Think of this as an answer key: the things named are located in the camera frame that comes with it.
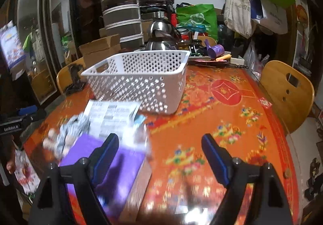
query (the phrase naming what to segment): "stacked drawer unit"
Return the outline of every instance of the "stacked drawer unit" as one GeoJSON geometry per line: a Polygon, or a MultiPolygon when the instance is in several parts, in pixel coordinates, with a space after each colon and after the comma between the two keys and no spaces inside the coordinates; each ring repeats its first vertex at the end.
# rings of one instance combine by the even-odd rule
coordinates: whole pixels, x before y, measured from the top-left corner
{"type": "Polygon", "coordinates": [[[101,0],[106,35],[120,35],[121,48],[136,50],[143,44],[139,0],[101,0]]]}

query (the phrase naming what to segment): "kettle handle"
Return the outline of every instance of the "kettle handle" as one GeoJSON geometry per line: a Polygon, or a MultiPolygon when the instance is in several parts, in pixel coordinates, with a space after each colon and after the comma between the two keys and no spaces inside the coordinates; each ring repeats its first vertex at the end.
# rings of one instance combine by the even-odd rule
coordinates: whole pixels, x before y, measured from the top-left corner
{"type": "Polygon", "coordinates": [[[153,21],[163,22],[165,24],[170,24],[172,26],[172,30],[173,30],[173,32],[175,34],[175,36],[172,37],[172,40],[174,41],[174,39],[175,39],[176,42],[179,42],[181,40],[181,34],[180,34],[180,32],[177,30],[177,28],[174,25],[171,24],[170,21],[168,21],[168,20],[166,20],[164,18],[153,18],[153,21]]]}
{"type": "Polygon", "coordinates": [[[158,38],[158,37],[156,37],[156,31],[158,31],[160,34],[163,35],[163,37],[167,38],[170,41],[174,41],[175,40],[175,38],[172,37],[170,34],[164,32],[162,30],[157,30],[157,29],[153,30],[152,33],[151,33],[153,39],[158,38]]]}

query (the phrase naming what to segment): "stainless steel kettle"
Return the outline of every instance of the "stainless steel kettle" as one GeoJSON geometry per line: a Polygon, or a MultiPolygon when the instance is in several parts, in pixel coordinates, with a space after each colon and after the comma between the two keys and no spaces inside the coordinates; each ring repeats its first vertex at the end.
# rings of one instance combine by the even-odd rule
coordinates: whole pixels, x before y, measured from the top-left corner
{"type": "Polygon", "coordinates": [[[170,34],[155,29],[146,44],[146,50],[178,50],[178,45],[175,38],[170,34]]]}
{"type": "Polygon", "coordinates": [[[151,22],[150,26],[148,27],[147,34],[149,38],[153,37],[153,32],[163,31],[166,34],[172,36],[176,42],[180,41],[181,36],[179,31],[166,19],[163,18],[154,18],[151,22]]]}

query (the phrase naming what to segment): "orange tablecloth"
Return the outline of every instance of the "orange tablecloth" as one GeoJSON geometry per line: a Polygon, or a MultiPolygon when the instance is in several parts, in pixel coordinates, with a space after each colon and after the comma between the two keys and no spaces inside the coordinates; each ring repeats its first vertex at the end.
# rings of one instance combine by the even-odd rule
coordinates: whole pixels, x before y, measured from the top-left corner
{"type": "MultiPolygon", "coordinates": [[[[36,171],[54,160],[41,148],[52,127],[59,126],[85,109],[91,91],[86,88],[66,98],[24,144],[36,171]]],[[[186,87],[174,115],[147,114],[152,144],[152,176],[138,219],[149,213],[183,213],[187,206],[205,209],[203,224],[216,212],[225,188],[217,183],[201,149],[201,137],[211,133],[232,157],[262,165],[271,162],[284,186],[294,222],[298,218],[298,188],[283,128],[257,84],[242,69],[188,66],[186,87]],[[283,173],[289,169],[290,177],[283,173]]],[[[236,224],[243,224],[251,200],[248,185],[236,224]]],[[[80,210],[72,200],[78,222],[80,210]]]]}

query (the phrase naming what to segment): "perforated basket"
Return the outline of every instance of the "perforated basket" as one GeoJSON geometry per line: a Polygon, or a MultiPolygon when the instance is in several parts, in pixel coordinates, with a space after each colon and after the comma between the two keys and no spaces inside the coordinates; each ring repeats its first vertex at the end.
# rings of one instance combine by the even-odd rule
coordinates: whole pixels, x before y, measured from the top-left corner
{"type": "Polygon", "coordinates": [[[185,50],[116,54],[81,75],[97,100],[140,101],[142,111],[173,114],[185,88],[189,55],[185,50]]]}

